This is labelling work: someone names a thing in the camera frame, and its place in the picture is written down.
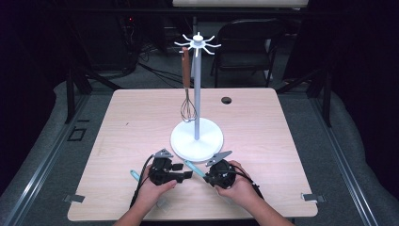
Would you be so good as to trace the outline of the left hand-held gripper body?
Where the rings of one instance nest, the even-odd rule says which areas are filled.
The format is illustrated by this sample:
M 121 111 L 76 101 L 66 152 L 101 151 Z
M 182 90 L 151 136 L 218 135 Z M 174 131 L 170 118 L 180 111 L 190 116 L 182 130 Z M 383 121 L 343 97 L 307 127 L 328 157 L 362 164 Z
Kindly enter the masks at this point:
M 182 173 L 181 170 L 173 171 L 171 169 L 173 165 L 171 158 L 173 155 L 168 150 L 162 149 L 155 153 L 153 157 L 149 177 L 157 186 L 176 180 L 177 175 Z

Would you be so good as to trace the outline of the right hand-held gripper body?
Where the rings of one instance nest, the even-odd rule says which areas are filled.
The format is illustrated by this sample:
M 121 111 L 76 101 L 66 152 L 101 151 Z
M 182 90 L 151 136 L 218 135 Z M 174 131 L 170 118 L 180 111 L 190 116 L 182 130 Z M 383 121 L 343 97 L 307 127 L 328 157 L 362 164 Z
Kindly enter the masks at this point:
M 216 185 L 224 189 L 230 188 L 235 182 L 236 171 L 233 166 L 226 160 L 231 151 L 214 154 L 205 164 L 209 170 L 217 170 Z

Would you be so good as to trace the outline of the teal-handled white spatula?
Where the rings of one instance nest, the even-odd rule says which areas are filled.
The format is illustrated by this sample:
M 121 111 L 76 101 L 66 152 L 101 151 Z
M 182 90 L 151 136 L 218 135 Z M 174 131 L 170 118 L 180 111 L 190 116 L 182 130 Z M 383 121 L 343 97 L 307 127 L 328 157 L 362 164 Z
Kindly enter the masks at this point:
M 193 164 L 192 162 L 190 162 L 189 160 L 184 160 L 184 163 L 191 169 L 193 170 L 199 177 L 201 178 L 205 178 L 206 174 L 199 169 L 198 167 L 195 166 L 195 164 Z

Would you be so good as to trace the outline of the white utensil rack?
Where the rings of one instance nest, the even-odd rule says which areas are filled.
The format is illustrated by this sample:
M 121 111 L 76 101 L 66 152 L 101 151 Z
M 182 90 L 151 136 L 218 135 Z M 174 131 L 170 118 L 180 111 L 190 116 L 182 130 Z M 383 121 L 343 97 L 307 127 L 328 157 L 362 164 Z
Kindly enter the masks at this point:
M 176 45 L 188 49 L 190 57 L 191 88 L 189 89 L 190 100 L 197 110 L 197 118 L 191 122 L 178 123 L 171 132 L 170 145 L 181 159 L 192 162 L 204 162 L 218 153 L 224 142 L 224 137 L 219 126 L 208 119 L 200 116 L 200 92 L 201 92 L 201 54 L 205 51 L 211 55 L 208 47 L 217 48 L 220 44 L 213 45 L 210 41 L 215 37 L 206 40 L 200 32 L 192 38 L 183 35 L 186 43 Z

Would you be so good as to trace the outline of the wooden-handled wire whisk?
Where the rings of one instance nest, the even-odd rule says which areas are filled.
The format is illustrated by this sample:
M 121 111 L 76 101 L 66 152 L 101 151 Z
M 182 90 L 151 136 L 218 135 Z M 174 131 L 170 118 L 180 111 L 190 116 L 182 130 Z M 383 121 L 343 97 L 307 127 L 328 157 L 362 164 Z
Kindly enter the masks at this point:
M 182 48 L 182 74 L 184 86 L 184 100 L 181 105 L 181 116 L 183 121 L 191 122 L 197 118 L 197 110 L 190 100 L 189 89 L 191 88 L 190 57 L 188 49 Z

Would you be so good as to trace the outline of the person's left hand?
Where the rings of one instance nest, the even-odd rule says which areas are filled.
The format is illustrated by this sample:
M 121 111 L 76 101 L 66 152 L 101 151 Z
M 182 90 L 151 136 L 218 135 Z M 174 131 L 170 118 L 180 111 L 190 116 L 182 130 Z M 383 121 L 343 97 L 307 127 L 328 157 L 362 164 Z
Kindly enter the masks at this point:
M 145 168 L 143 178 L 140 184 L 138 195 L 134 207 L 149 212 L 158 202 L 159 198 L 177 185 L 176 180 L 169 181 L 165 184 L 157 186 L 149 179 L 150 166 Z

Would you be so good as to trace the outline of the person's right hand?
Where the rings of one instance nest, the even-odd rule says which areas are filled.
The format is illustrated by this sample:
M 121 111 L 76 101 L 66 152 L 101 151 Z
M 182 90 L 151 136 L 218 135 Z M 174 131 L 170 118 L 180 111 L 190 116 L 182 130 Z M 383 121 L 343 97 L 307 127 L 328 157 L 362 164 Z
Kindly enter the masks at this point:
M 261 199 L 261 197 L 255 191 L 252 183 L 250 182 L 250 176 L 237 161 L 230 161 L 230 164 L 238 169 L 239 174 L 235 177 L 235 182 L 230 188 L 222 188 L 215 186 L 215 190 L 218 195 L 227 197 L 233 200 L 237 205 L 247 209 L 251 201 L 255 199 Z

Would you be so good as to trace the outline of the black folding chair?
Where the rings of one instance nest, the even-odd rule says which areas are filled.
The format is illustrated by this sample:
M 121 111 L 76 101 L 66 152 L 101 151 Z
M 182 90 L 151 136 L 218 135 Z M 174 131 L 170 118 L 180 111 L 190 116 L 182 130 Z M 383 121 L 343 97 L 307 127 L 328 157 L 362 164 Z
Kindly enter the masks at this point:
M 279 40 L 286 31 L 279 19 L 242 19 L 225 24 L 217 33 L 211 76 L 218 87 L 220 72 L 264 72 L 268 87 Z

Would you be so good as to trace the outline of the dark equipment with red light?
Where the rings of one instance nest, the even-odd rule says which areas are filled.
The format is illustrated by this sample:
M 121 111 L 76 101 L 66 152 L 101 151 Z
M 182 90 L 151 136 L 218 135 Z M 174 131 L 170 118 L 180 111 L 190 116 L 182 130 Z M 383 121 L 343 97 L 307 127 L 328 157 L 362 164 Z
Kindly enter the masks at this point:
M 118 20 L 128 59 L 127 66 L 122 69 L 122 73 L 129 74 L 136 70 L 141 50 L 141 37 L 132 16 L 119 16 Z

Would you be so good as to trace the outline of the grey metal table bracket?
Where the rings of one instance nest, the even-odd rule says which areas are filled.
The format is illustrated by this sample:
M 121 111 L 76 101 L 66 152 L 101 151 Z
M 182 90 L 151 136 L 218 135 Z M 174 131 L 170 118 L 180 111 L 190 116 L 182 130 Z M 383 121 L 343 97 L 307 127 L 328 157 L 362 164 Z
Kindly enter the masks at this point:
M 85 197 L 84 196 L 80 196 L 80 195 L 76 195 L 76 194 L 72 194 L 72 195 L 66 195 L 63 198 L 64 202 L 78 202 L 78 203 L 82 203 L 84 201 Z
M 305 201 L 305 202 L 315 202 L 315 203 L 319 203 L 319 202 L 325 202 L 326 199 L 324 196 L 322 195 L 317 195 L 317 194 L 301 194 L 301 198 Z

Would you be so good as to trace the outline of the metal floor rail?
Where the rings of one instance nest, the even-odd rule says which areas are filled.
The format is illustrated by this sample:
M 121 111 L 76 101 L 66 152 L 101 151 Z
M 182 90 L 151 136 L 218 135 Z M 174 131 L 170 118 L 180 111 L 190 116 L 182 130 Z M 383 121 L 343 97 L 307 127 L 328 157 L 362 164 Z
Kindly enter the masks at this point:
M 324 120 L 322 114 L 321 104 L 317 99 L 310 98 L 310 103 L 313 111 L 315 112 L 317 119 L 321 123 L 321 126 L 327 135 L 329 143 L 332 147 L 332 155 L 335 159 L 336 165 L 343 177 L 345 186 L 350 194 L 350 197 L 355 204 L 359 217 L 364 226 L 379 226 L 373 211 L 370 208 L 368 201 L 359 186 L 358 180 L 356 179 L 354 172 L 352 171 L 346 157 L 344 156 L 343 149 L 336 138 L 334 131 L 331 126 L 328 126 Z
M 66 123 L 67 101 L 64 97 L 56 98 L 55 107 L 37 141 L 5 192 L 0 196 L 0 226 L 20 224 L 39 194 L 61 152 L 61 147 L 72 130 L 72 125 L 88 100 L 88 95 L 77 98 L 75 113 Z

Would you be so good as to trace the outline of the black metal frame stand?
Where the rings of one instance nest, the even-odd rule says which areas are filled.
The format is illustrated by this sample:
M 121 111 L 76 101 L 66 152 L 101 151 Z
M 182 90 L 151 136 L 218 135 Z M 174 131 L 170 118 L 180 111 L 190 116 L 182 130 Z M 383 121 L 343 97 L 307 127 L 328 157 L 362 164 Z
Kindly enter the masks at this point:
M 98 73 L 86 67 L 72 67 L 66 74 L 66 90 L 67 90 L 67 118 L 66 123 L 70 123 L 75 115 L 75 88 L 84 94 L 89 95 L 93 88 L 88 82 L 89 78 L 100 82 L 101 84 L 113 90 L 121 89 L 121 86 L 114 84 L 106 78 L 100 76 Z
M 294 79 L 292 82 L 289 82 L 287 85 L 277 89 L 277 94 L 285 93 L 300 84 L 310 81 L 310 85 L 306 90 L 306 95 L 309 98 L 317 98 L 320 93 L 323 93 L 323 102 L 322 102 L 322 119 L 324 120 L 327 127 L 331 126 L 330 122 L 330 104 L 331 104 L 331 82 L 332 82 L 332 74 L 328 71 L 328 69 L 316 69 L 313 72 Z

